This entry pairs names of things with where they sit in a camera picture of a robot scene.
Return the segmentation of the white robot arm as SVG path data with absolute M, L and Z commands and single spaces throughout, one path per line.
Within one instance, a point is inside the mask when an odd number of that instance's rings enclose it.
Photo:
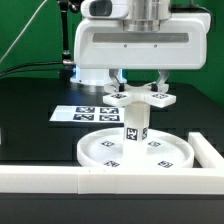
M 74 42 L 73 83 L 87 88 L 123 81 L 125 70 L 203 67 L 211 14 L 171 0 L 84 0 Z

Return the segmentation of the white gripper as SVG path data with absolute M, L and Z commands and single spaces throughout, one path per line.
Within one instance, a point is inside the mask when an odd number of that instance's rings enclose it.
M 76 31 L 74 61 L 81 68 L 110 69 L 115 92 L 123 92 L 120 69 L 159 70 L 151 85 L 167 92 L 168 70 L 199 69 L 206 62 L 207 13 L 174 13 L 157 32 L 127 32 L 121 20 L 83 20 Z

